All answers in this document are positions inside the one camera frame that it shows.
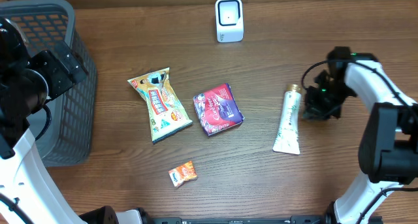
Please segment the white tube with gold cap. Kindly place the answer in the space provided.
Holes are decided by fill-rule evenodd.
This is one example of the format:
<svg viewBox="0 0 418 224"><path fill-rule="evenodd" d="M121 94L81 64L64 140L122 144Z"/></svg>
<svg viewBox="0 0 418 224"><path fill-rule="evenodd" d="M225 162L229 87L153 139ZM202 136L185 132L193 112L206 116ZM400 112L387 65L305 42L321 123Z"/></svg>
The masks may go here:
<svg viewBox="0 0 418 224"><path fill-rule="evenodd" d="M278 133L272 147L274 152L300 154L298 142L298 112L301 90L297 84L288 84L283 95L283 105Z"/></svg>

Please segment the red purple Carefree pad pack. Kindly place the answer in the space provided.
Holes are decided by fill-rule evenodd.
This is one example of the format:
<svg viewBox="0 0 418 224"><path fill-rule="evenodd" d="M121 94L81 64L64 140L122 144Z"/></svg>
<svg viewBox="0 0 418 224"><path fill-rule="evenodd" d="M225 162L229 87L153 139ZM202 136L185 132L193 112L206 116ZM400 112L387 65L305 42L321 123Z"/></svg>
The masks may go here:
<svg viewBox="0 0 418 224"><path fill-rule="evenodd" d="M240 125L245 119L228 83L194 96L193 104L207 136Z"/></svg>

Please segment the small orange snack packet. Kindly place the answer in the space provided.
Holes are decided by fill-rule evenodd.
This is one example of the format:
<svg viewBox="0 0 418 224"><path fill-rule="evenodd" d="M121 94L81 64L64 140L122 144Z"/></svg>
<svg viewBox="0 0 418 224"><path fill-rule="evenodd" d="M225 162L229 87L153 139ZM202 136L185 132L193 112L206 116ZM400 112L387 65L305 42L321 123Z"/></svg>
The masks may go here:
<svg viewBox="0 0 418 224"><path fill-rule="evenodd" d="M192 161L188 161L183 165L170 170L169 176L174 187L180 187L184 182L196 180L198 178Z"/></svg>

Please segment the yellow snack bag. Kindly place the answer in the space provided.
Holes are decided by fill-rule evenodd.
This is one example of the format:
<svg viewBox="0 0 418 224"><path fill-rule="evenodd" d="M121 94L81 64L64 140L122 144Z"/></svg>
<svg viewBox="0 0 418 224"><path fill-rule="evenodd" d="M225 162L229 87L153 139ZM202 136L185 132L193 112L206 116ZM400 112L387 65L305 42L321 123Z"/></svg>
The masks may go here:
<svg viewBox="0 0 418 224"><path fill-rule="evenodd" d="M154 144L193 123L170 84L169 74L167 67L127 81L147 104Z"/></svg>

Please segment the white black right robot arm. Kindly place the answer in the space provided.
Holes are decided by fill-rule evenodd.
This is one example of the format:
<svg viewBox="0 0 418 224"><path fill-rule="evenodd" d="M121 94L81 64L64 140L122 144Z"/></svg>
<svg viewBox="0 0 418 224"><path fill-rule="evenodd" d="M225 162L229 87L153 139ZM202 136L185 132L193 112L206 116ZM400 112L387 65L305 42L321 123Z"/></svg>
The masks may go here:
<svg viewBox="0 0 418 224"><path fill-rule="evenodd" d="M318 223L382 223L373 213L395 191L416 192L417 102L385 74L376 56L336 46L327 54L328 69L306 88L303 118L340 118L348 97L358 97L370 112L359 144L359 175L331 202Z"/></svg>

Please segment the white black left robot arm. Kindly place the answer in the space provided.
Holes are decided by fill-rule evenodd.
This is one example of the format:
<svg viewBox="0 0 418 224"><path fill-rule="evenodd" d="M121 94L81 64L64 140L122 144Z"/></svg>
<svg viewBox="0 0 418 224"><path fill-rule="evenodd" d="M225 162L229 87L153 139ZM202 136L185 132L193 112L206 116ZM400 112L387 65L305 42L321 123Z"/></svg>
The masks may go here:
<svg viewBox="0 0 418 224"><path fill-rule="evenodd" d="M142 208L115 212L111 206L77 215L41 161L27 117L85 80L83 59L61 41L54 51L30 56L26 37L1 19L1 215L9 223L153 223Z"/></svg>

